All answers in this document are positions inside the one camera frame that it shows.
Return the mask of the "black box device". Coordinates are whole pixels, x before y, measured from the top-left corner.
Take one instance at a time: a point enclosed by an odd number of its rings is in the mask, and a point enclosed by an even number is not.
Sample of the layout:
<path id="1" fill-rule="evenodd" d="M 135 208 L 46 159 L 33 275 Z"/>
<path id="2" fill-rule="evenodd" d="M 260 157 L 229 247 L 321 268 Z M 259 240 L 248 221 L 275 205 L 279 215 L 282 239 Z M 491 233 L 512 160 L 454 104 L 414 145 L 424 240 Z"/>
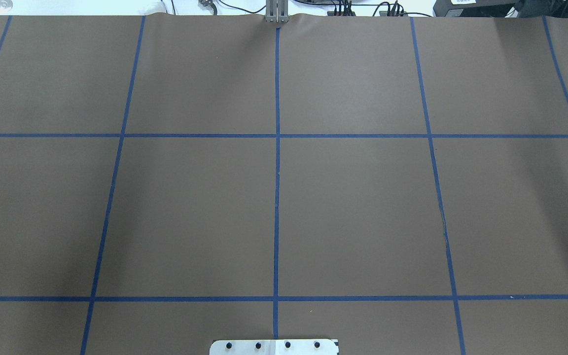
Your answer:
<path id="1" fill-rule="evenodd" d="M 517 0 L 436 0 L 436 17 L 506 17 Z"/>

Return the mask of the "brown paper table cover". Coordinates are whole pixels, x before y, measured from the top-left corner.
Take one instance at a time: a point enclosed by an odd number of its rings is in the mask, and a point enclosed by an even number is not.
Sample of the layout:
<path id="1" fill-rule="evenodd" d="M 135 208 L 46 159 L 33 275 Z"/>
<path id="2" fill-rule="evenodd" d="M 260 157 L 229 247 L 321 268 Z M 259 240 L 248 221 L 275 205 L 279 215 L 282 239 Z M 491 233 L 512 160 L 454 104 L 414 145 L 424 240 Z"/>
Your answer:
<path id="1" fill-rule="evenodd" d="M 568 355 L 568 19 L 0 16 L 0 355 Z"/>

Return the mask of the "aluminium frame post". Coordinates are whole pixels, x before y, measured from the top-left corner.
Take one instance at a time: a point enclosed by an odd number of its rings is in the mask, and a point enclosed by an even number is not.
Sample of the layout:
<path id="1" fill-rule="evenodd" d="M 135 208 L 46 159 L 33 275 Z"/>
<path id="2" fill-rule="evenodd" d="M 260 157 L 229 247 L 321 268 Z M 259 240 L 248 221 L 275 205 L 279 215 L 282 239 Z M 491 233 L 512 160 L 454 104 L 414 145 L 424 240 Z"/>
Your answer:
<path id="1" fill-rule="evenodd" d="M 290 19 L 288 0 L 266 0 L 265 21 L 267 23 L 287 23 Z"/>

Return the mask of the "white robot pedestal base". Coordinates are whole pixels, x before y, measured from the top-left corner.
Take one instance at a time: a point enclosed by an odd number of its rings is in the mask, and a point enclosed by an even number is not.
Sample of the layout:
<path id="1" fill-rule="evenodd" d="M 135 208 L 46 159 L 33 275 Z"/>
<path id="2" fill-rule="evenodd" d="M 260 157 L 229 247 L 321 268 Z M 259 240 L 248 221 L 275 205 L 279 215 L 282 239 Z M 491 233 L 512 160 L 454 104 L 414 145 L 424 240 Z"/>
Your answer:
<path id="1" fill-rule="evenodd" d="M 338 355 L 333 339 L 246 339 L 214 341 L 210 355 Z"/>

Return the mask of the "round silver object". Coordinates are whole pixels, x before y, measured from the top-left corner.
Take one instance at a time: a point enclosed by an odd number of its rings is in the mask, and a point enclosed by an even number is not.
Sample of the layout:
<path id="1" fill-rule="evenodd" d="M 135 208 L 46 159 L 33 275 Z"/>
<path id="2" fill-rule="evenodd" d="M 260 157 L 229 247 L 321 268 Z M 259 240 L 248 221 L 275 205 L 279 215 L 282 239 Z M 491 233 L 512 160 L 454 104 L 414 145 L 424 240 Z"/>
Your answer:
<path id="1" fill-rule="evenodd" d="M 0 14 L 8 13 L 13 9 L 12 0 L 0 0 Z"/>

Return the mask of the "black usb hub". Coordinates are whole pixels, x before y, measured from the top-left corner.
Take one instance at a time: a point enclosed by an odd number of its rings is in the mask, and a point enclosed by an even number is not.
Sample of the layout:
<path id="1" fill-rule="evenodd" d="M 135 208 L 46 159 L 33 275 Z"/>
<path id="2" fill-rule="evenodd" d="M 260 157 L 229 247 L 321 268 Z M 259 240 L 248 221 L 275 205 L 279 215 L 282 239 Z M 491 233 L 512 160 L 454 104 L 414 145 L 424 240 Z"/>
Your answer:
<path id="1" fill-rule="evenodd" d="M 407 11 L 404 9 L 403 5 L 398 0 L 384 1 L 379 3 L 374 9 L 372 17 L 376 16 L 377 14 L 380 17 L 401 17 L 406 14 Z"/>
<path id="2" fill-rule="evenodd" d="M 327 16 L 354 17 L 353 0 L 332 0 L 333 10 L 327 12 Z"/>

